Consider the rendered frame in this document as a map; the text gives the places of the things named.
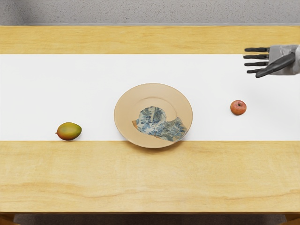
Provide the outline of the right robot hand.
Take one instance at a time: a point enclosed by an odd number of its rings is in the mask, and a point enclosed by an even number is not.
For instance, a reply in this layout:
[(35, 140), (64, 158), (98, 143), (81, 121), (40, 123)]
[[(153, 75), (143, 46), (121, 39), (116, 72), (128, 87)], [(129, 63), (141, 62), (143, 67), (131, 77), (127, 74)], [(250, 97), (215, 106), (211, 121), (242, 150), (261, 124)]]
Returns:
[(248, 70), (256, 78), (266, 75), (298, 75), (300, 74), (300, 45), (272, 45), (270, 47), (246, 48), (245, 52), (257, 53), (244, 55), (244, 59), (256, 59), (258, 62), (247, 62), (246, 67), (257, 67)]

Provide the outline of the beige plate with blue pattern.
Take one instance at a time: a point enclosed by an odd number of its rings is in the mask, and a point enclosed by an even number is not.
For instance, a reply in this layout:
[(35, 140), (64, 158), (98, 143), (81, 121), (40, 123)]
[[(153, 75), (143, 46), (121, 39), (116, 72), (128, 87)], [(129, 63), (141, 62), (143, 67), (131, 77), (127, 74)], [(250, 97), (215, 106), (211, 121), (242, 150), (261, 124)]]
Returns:
[(118, 131), (145, 148), (170, 146), (186, 135), (193, 121), (188, 99), (175, 88), (148, 83), (125, 92), (114, 109)]

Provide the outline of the red apple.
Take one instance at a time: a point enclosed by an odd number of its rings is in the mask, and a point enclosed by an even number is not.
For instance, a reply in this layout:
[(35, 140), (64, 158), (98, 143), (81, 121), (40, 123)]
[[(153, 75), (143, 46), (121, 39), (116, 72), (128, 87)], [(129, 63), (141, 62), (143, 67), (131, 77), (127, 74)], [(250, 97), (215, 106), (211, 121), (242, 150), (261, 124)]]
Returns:
[(235, 100), (230, 105), (230, 110), (234, 115), (242, 115), (247, 110), (247, 105), (241, 100)]

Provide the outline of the green and red mango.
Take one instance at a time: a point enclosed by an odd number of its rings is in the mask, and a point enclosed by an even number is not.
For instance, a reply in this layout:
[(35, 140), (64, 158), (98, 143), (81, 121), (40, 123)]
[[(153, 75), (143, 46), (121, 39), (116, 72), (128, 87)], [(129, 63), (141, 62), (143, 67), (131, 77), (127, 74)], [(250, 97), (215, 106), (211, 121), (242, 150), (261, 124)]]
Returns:
[(57, 128), (56, 135), (65, 141), (76, 139), (82, 132), (82, 128), (72, 122), (65, 122)]

